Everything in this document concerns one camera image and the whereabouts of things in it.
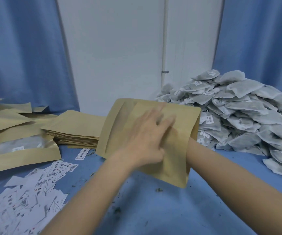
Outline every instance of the stack of kraft paper bags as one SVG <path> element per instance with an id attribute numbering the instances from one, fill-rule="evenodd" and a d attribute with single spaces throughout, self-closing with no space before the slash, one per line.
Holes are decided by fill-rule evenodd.
<path id="1" fill-rule="evenodd" d="M 59 160 L 57 144 L 96 148 L 105 117 L 73 110 L 42 114 L 45 108 L 0 103 L 0 171 Z"/>

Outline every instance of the white wall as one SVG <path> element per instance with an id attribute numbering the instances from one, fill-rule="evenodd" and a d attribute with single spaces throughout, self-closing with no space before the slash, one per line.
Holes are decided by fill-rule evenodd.
<path id="1" fill-rule="evenodd" d="M 176 88 L 211 69 L 223 0 L 169 0 L 165 83 Z"/>
<path id="2" fill-rule="evenodd" d="M 117 98 L 160 88 L 164 0 L 57 0 L 80 110 L 107 115 Z"/>
<path id="3" fill-rule="evenodd" d="M 164 0 L 57 0 L 80 110 L 107 115 L 117 98 L 160 89 Z M 165 83 L 211 68 L 222 0 L 169 0 Z"/>

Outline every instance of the forearm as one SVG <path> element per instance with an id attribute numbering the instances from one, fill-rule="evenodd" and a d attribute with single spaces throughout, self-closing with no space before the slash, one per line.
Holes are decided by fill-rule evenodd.
<path id="1" fill-rule="evenodd" d="M 42 234 L 92 234 L 132 167 L 117 152 L 107 159 L 94 177 L 66 204 Z"/>
<path id="2" fill-rule="evenodd" d="M 187 163 L 256 233 L 282 234 L 282 193 L 193 139 Z"/>

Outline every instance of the pile of tea bags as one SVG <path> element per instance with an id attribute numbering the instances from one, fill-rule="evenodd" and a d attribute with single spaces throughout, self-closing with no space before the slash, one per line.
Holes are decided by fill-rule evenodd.
<path id="1" fill-rule="evenodd" d="M 68 194 L 55 189 L 56 182 L 77 166 L 58 160 L 24 178 L 12 176 L 0 194 L 0 234 L 39 234 L 65 206 Z"/>
<path id="2" fill-rule="evenodd" d="M 282 174 L 282 92 L 276 88 L 238 70 L 210 70 L 180 89 L 166 84 L 156 100 L 201 107 L 200 144 L 270 156 L 265 165 Z"/>
<path id="3" fill-rule="evenodd" d="M 0 104 L 0 171 L 61 159 L 53 137 L 41 130 L 56 116 L 33 113 L 45 108 L 32 108 L 30 103 Z"/>
<path id="4" fill-rule="evenodd" d="M 105 119 L 104 116 L 68 110 L 41 128 L 53 136 L 57 144 L 96 149 Z"/>

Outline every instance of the table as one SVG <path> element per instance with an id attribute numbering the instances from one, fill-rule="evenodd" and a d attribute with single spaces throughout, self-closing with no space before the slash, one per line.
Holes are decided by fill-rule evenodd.
<path id="1" fill-rule="evenodd" d="M 60 146 L 62 159 L 79 166 L 60 179 L 55 189 L 68 193 L 70 200 L 104 159 L 96 154 L 83 161 L 75 160 L 80 149 Z M 265 156 L 248 153 L 218 153 L 247 169 L 282 192 L 282 176 L 273 174 L 262 162 Z M 51 162 L 28 165 L 0 172 L 0 193 L 11 176 L 24 177 L 34 168 L 45 168 Z M 124 183 L 96 230 L 96 235 L 126 234 L 255 234 L 215 194 L 193 170 L 187 187 L 181 189 L 141 172 L 134 172 Z"/>

